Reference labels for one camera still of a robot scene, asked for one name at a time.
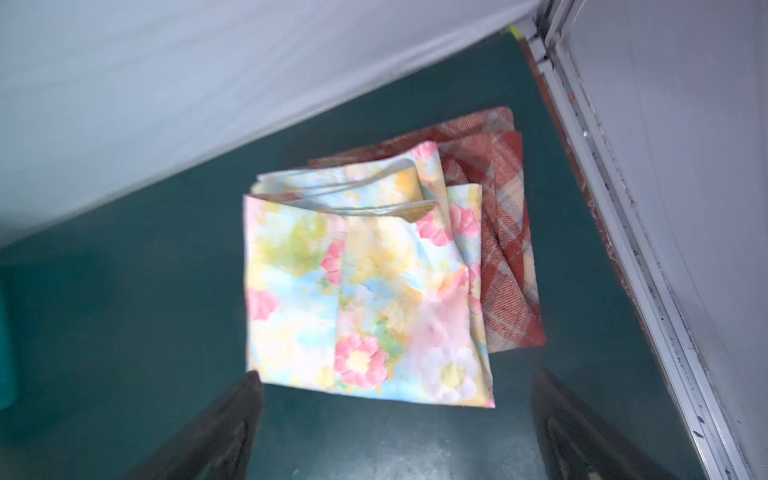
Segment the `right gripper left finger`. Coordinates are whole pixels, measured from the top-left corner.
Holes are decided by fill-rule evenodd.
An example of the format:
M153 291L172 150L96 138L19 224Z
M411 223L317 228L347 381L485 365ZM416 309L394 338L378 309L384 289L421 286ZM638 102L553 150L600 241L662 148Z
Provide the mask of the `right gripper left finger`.
M244 479L263 406L263 384L249 371L125 477Z

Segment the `floral yellow skirt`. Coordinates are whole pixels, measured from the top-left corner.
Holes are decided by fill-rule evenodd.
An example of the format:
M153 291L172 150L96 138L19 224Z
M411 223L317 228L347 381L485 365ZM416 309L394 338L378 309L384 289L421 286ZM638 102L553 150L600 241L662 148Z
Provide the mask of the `floral yellow skirt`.
M477 184L438 146L270 172L243 199L247 368L267 384L491 408Z

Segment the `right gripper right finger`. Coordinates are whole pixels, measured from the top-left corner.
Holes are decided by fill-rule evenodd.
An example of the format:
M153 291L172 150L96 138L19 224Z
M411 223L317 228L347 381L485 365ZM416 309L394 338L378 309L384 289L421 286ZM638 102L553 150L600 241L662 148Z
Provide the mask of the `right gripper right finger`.
M672 479L547 370L532 378L532 418L551 479Z

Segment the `red plaid skirt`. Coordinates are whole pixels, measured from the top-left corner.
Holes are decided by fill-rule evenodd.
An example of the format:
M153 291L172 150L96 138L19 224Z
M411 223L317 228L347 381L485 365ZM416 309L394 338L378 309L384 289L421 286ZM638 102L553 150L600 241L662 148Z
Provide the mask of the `red plaid skirt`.
M482 188L481 304L492 353L546 342L525 200L522 136L507 107L485 109L332 156L311 168L388 158L424 141L439 147L449 186Z

